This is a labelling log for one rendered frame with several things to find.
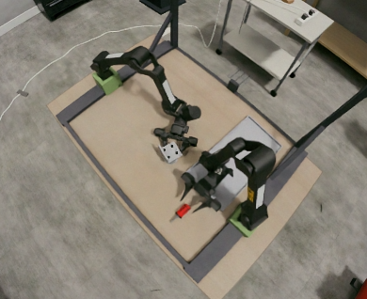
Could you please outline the red screwdriver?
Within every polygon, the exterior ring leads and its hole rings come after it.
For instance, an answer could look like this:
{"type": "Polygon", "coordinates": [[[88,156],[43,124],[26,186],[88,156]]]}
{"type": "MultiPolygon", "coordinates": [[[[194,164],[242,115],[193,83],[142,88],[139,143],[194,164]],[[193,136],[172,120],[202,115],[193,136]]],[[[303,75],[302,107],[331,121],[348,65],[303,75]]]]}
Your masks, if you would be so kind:
{"type": "Polygon", "coordinates": [[[190,210],[190,207],[187,204],[184,204],[177,212],[176,217],[171,221],[173,222],[176,218],[184,216],[188,211],[190,210]]]}

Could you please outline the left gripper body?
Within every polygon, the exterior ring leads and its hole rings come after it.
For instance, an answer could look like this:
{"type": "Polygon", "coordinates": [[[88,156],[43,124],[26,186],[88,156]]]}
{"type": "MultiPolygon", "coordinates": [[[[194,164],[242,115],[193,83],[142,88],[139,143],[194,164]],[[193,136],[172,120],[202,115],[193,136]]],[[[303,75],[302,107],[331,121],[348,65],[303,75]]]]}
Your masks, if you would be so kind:
{"type": "MultiPolygon", "coordinates": [[[[213,182],[214,183],[214,188],[216,188],[220,184],[220,182],[217,181],[210,173],[208,173],[206,176],[208,177],[208,180],[207,180],[208,182],[210,182],[210,183],[213,182]]],[[[185,181],[185,183],[189,187],[196,185],[196,182],[194,181],[195,178],[189,172],[184,172],[182,174],[181,178],[185,181]],[[194,179],[192,180],[192,178],[194,178],[194,179]]],[[[211,203],[211,207],[216,212],[218,212],[219,209],[221,208],[221,203],[216,198],[213,199],[212,197],[207,197],[206,195],[204,197],[207,199],[207,204],[210,206],[210,203],[211,203]]]]}

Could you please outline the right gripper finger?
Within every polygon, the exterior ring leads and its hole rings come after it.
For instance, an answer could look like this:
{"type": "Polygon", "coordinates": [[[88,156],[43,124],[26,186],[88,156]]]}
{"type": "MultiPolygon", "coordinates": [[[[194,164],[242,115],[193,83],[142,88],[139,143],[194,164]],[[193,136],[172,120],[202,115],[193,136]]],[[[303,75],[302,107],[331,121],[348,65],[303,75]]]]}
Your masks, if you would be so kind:
{"type": "Polygon", "coordinates": [[[182,143],[182,146],[180,148],[180,152],[183,152],[185,150],[186,147],[189,147],[190,143],[187,143],[187,142],[183,142],[182,143]],[[184,148],[185,147],[185,148],[184,148]]]}
{"type": "Polygon", "coordinates": [[[163,140],[163,147],[164,146],[166,146],[167,144],[168,144],[168,139],[165,137],[165,136],[162,136],[162,135],[160,135],[160,137],[161,137],[161,139],[163,140]],[[167,141],[167,143],[166,143],[166,141],[167,141]]]}

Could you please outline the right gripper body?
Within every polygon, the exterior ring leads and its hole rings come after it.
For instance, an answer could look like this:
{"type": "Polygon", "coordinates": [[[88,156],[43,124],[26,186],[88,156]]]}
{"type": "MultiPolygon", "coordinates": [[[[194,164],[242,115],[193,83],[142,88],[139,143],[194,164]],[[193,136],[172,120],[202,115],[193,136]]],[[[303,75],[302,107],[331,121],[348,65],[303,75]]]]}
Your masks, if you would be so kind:
{"type": "MultiPolygon", "coordinates": [[[[187,125],[186,122],[182,121],[182,120],[179,120],[179,119],[175,119],[176,122],[178,122],[178,125],[187,125]]],[[[175,122],[174,121],[174,122],[175,122]]],[[[181,140],[183,142],[187,142],[187,143],[190,143],[189,146],[193,146],[193,147],[196,147],[197,144],[198,144],[198,139],[196,137],[193,137],[193,136],[189,136],[189,138],[187,137],[183,137],[181,136],[180,134],[176,134],[176,133],[166,133],[165,129],[161,129],[161,128],[156,128],[154,130],[154,134],[155,136],[158,136],[160,137],[160,135],[162,136],[165,136],[166,138],[170,137],[170,138],[174,138],[174,139],[177,139],[177,140],[181,140]],[[157,134],[158,133],[158,134],[157,134]],[[172,135],[173,134],[173,135],[172,135]],[[176,135],[175,135],[176,134],[176,135]],[[177,136],[178,135],[178,136],[177,136]],[[175,136],[175,137],[174,137],[175,136]],[[177,136],[177,137],[176,137],[177,136]],[[188,140],[189,139],[189,140],[188,140]],[[191,143],[192,142],[192,143],[191,143]]]]}

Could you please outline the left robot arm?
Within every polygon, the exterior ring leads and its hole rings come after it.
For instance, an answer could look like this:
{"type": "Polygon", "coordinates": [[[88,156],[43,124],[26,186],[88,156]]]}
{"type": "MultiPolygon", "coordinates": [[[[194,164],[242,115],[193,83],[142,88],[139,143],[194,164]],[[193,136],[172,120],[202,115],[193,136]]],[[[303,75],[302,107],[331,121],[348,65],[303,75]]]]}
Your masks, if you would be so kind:
{"type": "MultiPolygon", "coordinates": [[[[225,164],[231,158],[233,159],[232,154],[234,154],[235,167],[247,176],[247,200],[241,204],[241,212],[237,221],[247,230],[254,230],[269,217],[263,199],[266,178],[274,169],[277,161],[275,152],[260,141],[246,140],[240,136],[227,143],[223,150],[219,149],[212,154],[208,153],[207,151],[202,152],[199,162],[219,182],[226,178],[227,172],[233,177],[233,169],[227,168],[225,164]],[[251,153],[239,160],[236,155],[243,150],[251,151],[251,153]],[[228,160],[226,161],[226,159],[228,160]],[[226,162],[222,163],[223,161],[226,162]],[[205,162],[206,164],[204,164],[205,162]]],[[[202,197],[205,195],[211,197],[215,193],[214,183],[207,180],[208,177],[205,176],[197,182],[199,184],[196,183],[194,186],[194,189],[202,197]]]]}

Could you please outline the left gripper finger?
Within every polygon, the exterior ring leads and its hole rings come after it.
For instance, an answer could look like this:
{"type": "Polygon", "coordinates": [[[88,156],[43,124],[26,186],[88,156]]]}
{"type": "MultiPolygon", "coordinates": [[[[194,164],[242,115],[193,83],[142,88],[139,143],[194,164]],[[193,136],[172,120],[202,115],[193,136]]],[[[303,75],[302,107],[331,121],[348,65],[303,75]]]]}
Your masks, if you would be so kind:
{"type": "Polygon", "coordinates": [[[206,207],[209,207],[211,208],[208,204],[207,204],[207,200],[205,202],[203,202],[200,206],[198,206],[192,213],[194,212],[197,212],[198,210],[200,209],[203,209],[203,208],[206,208],[206,207]]]}
{"type": "Polygon", "coordinates": [[[189,187],[186,183],[184,183],[185,184],[185,190],[184,190],[184,192],[183,192],[183,196],[182,196],[182,198],[181,198],[181,201],[186,197],[186,195],[187,195],[187,193],[193,188],[193,186],[191,186],[191,187],[189,187]],[[190,189],[191,188],[191,189],[190,189]],[[189,190],[190,189],[190,190],[189,190]],[[189,191],[188,191],[189,190],[189,191]]]}

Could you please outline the white metal bracket with holes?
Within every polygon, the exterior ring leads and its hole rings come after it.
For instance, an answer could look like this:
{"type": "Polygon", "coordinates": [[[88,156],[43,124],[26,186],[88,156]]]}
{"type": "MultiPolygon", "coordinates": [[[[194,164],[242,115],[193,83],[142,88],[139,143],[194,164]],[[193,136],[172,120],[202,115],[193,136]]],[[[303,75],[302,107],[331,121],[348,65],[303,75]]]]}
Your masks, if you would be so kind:
{"type": "Polygon", "coordinates": [[[180,152],[180,150],[178,149],[177,145],[175,144],[175,142],[171,142],[170,144],[168,144],[168,145],[166,145],[162,148],[159,144],[158,147],[159,147],[160,152],[161,153],[163,152],[162,155],[165,158],[167,163],[170,163],[170,162],[176,160],[177,158],[183,156],[182,153],[180,152]],[[171,147],[171,145],[173,145],[173,148],[171,147]],[[164,149],[166,149],[166,151],[164,151],[164,149]],[[176,151],[178,151],[178,154],[176,154],[176,151]],[[170,156],[169,159],[168,159],[168,156],[170,156]]]}

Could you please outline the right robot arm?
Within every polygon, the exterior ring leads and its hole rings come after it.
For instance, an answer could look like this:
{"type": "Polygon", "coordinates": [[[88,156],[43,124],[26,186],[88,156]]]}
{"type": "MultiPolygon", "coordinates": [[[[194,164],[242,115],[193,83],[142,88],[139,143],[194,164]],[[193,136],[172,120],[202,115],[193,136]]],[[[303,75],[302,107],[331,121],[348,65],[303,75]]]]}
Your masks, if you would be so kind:
{"type": "MultiPolygon", "coordinates": [[[[164,67],[158,63],[155,54],[152,53],[148,48],[144,48],[144,46],[140,45],[135,47],[130,52],[115,54],[110,54],[108,53],[108,51],[101,51],[92,60],[92,62],[93,66],[90,65],[91,69],[97,71],[96,74],[102,79],[102,81],[112,76],[112,71],[109,69],[111,66],[129,64],[129,67],[131,69],[134,69],[139,74],[148,75],[154,81],[162,98],[162,108],[167,115],[173,116],[175,117],[175,119],[182,120],[186,123],[187,121],[200,118],[201,110],[198,106],[191,104],[187,105],[187,102],[178,99],[177,96],[173,95],[170,85],[168,83],[168,79],[165,75],[164,67]],[[148,59],[152,61],[152,64],[154,66],[152,71],[141,68],[148,59]],[[111,75],[109,74],[109,72],[111,73],[111,75]],[[186,105],[187,107],[185,107],[186,105]]],[[[183,124],[182,126],[178,125],[178,122],[175,121],[174,124],[172,124],[171,131],[173,133],[184,136],[184,134],[187,134],[189,130],[189,126],[185,125],[184,127],[184,125],[185,124],[183,124]]]]}

